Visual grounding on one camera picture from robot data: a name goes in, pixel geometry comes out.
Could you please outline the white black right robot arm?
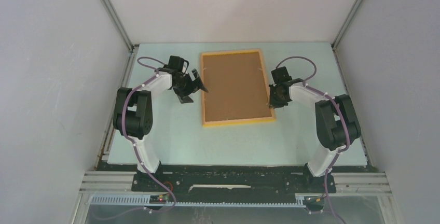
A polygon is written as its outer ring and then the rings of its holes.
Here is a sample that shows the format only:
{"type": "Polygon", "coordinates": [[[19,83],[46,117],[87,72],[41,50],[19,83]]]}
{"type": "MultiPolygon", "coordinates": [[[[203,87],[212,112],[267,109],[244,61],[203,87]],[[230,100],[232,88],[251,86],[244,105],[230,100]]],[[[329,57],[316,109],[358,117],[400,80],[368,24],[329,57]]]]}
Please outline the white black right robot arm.
{"type": "Polygon", "coordinates": [[[311,160],[305,165],[308,174],[302,177],[302,186],[309,192],[323,184],[321,176],[331,171],[340,153],[348,150],[361,136],[361,128],[351,98],[346,95],[330,96],[309,86],[302,79],[293,79],[286,67],[271,71],[273,84],[269,86],[269,106],[282,108],[296,101],[315,112],[317,137],[320,142],[311,160]]]}

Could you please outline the left aluminium corner post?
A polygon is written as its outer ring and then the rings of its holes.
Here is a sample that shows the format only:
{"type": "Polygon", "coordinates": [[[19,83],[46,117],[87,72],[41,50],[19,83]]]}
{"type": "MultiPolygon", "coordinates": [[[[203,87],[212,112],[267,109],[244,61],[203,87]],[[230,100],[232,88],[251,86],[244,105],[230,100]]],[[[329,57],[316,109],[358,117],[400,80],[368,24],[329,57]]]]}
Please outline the left aluminium corner post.
{"type": "Polygon", "coordinates": [[[123,23],[112,3],[111,0],[100,0],[101,4],[103,5],[105,11],[107,12],[110,20],[112,21],[113,25],[115,26],[118,34],[120,35],[120,37],[122,38],[125,46],[128,48],[128,50],[130,52],[133,51],[134,49],[134,44],[132,43],[132,41],[129,38],[129,35],[125,29],[125,27],[123,26],[123,23]]]}

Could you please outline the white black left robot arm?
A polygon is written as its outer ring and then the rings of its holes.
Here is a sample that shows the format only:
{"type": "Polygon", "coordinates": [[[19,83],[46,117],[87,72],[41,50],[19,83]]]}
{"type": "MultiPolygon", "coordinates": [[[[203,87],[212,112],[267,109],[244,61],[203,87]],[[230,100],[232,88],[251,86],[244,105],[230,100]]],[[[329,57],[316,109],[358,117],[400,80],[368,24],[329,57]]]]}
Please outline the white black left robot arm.
{"type": "Polygon", "coordinates": [[[189,61],[172,55],[167,63],[154,68],[154,75],[134,88],[121,87],[116,94],[113,127],[133,147],[137,168],[147,173],[144,185],[151,191],[163,187],[164,177],[157,173],[160,160],[147,136],[153,127],[153,99],[173,90],[182,104],[193,102],[191,94],[208,89],[196,69],[188,72],[189,61]]]}

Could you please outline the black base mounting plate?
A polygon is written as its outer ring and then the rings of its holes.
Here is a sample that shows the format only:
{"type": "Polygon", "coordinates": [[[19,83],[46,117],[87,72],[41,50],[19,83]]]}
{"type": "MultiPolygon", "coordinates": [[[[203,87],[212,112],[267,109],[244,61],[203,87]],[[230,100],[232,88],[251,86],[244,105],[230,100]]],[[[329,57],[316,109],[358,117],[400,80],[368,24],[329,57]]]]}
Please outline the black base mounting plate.
{"type": "Polygon", "coordinates": [[[296,195],[336,193],[331,174],[313,177],[306,166],[160,165],[151,179],[137,171],[133,192],[171,190],[179,203],[290,204],[296,195]]]}

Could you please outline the aluminium corner post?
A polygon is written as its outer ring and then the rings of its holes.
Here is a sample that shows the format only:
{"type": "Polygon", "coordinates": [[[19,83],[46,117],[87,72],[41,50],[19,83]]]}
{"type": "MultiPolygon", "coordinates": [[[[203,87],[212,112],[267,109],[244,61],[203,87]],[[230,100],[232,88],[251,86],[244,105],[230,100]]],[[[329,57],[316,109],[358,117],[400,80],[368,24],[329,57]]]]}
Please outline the aluminium corner post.
{"type": "Polygon", "coordinates": [[[342,39],[344,38],[346,32],[348,31],[351,23],[356,17],[357,12],[360,10],[364,0],[355,0],[353,5],[351,6],[349,13],[347,14],[341,28],[339,29],[333,43],[332,43],[332,49],[335,51],[337,50],[338,46],[340,45],[342,39]]]}
{"type": "Polygon", "coordinates": [[[111,0],[100,0],[101,4],[103,5],[105,11],[107,12],[110,20],[112,21],[113,25],[115,26],[118,34],[120,35],[120,37],[122,38],[125,46],[128,48],[128,50],[130,52],[133,51],[134,49],[134,44],[132,43],[132,41],[129,38],[129,35],[125,29],[125,27],[123,26],[123,23],[112,3],[111,0]]]}

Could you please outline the aluminium front rail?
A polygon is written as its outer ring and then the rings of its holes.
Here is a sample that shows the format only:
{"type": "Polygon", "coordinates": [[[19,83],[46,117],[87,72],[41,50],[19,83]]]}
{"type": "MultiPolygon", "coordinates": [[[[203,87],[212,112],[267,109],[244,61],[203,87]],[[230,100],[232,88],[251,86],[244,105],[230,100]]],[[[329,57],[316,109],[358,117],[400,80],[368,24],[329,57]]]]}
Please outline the aluminium front rail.
{"type": "MultiPolygon", "coordinates": [[[[85,172],[80,191],[125,193],[131,191],[135,172],[89,171],[85,172]]],[[[384,172],[332,173],[337,196],[388,197],[392,191],[384,172]]]]}

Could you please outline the right aluminium corner post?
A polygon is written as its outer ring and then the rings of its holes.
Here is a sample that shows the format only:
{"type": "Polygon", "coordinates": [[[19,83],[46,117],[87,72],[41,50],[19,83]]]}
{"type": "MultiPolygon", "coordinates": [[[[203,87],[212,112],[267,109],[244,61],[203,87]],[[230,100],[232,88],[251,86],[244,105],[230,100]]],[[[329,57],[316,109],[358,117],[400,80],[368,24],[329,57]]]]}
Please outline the right aluminium corner post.
{"type": "Polygon", "coordinates": [[[351,6],[349,13],[347,14],[341,28],[339,29],[333,43],[332,43],[332,49],[335,51],[337,50],[338,46],[340,45],[342,39],[344,38],[346,32],[348,31],[351,23],[356,17],[357,12],[360,10],[364,0],[355,0],[353,5],[351,6]]]}

